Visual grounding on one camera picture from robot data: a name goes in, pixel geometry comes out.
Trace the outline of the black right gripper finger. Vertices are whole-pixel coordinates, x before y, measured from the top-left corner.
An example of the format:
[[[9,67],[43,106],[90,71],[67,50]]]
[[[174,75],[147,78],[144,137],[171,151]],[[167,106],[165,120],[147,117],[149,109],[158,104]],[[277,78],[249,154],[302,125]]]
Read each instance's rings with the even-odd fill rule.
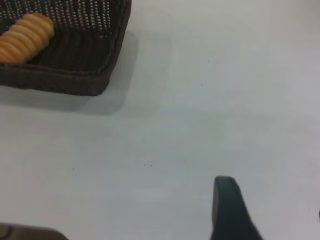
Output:
[[[241,189],[233,177],[216,176],[212,201],[212,240],[261,240]]]

